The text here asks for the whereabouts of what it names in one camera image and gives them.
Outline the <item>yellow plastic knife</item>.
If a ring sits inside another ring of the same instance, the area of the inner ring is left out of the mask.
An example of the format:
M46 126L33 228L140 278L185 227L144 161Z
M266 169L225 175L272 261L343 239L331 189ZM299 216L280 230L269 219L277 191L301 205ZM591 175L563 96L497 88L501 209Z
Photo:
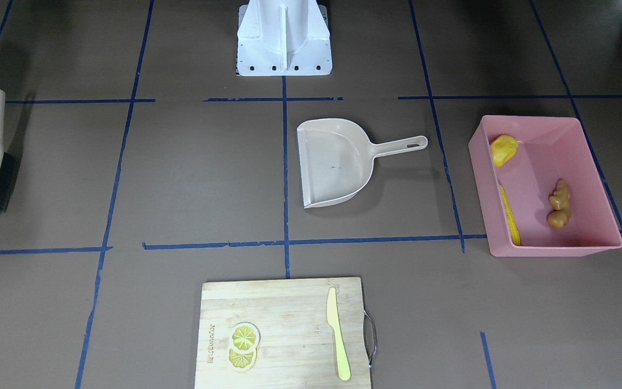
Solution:
M326 300L326 320L330 326L335 347L336 374L341 381L348 381L352 377L348 355L344 346L339 310L337 305L337 291L331 286Z

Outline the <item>yellow toy potato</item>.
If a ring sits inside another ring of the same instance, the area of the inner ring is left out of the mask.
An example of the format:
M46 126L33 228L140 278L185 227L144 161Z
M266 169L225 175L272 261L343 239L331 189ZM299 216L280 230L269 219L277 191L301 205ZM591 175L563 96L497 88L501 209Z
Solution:
M499 135L490 143L493 164L502 167L515 156L519 142L511 135Z

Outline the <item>beige plastic dustpan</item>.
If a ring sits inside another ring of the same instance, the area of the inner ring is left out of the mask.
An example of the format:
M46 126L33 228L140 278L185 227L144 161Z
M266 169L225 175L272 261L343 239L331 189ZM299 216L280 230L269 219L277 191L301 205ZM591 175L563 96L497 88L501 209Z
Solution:
M352 120L321 118L297 126L304 209L335 206L358 194L370 181L378 157L423 150L425 136L373 143Z

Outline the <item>upper lemon slice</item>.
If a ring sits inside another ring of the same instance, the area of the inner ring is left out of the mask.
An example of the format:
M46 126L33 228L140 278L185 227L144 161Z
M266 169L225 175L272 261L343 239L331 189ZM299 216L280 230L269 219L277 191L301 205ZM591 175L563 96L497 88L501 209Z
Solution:
M227 339L235 353L249 354L256 351L261 340L261 332L254 323L241 322L230 330Z

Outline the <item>yellow toy corn cob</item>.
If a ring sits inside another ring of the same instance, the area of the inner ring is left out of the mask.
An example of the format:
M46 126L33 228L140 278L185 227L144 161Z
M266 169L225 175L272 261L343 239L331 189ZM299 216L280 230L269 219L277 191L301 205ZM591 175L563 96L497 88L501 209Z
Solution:
M503 201L504 207L504 216L506 219L506 223L508 224L509 236L511 238L512 244L516 246L521 246L522 240L520 236L520 231L518 229L514 213L508 199L508 195L506 195L506 192L502 185L499 185L499 192L501 193L501 199Z

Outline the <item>pink plastic bin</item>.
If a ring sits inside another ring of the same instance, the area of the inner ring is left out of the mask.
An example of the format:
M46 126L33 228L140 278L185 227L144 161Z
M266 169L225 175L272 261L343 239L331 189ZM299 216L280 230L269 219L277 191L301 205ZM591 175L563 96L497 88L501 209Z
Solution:
M490 143L511 135L519 147L502 167ZM573 117L486 115L469 140L489 250L496 257L581 257L622 247L622 236L585 132ZM572 219L562 229L546 222L558 180L571 193ZM512 244L499 185L520 231Z

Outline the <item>tan toy ginger root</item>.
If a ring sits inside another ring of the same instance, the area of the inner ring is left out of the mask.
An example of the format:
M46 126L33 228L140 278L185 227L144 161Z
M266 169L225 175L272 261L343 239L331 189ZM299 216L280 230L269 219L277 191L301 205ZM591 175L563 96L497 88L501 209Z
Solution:
M546 222L554 229L562 229L572 219L570 199L571 193L567 182L563 179L558 180L555 190L549 197L553 211L546 217Z

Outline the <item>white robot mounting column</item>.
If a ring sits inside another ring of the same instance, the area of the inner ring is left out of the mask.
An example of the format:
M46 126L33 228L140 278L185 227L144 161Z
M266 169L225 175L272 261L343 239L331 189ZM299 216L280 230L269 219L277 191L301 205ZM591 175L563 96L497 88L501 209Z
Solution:
M237 75L330 75L328 15L328 6L318 1L249 1L240 6Z

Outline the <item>bamboo cutting board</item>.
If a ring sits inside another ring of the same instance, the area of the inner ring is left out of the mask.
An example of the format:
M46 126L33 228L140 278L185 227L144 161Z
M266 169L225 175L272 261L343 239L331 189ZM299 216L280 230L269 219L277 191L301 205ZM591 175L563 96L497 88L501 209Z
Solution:
M336 300L352 377L336 372L326 320L329 288ZM363 287L358 277L208 281L201 290L196 388L371 388L373 352L366 349ZM227 339L241 322L261 332L256 351L235 353Z

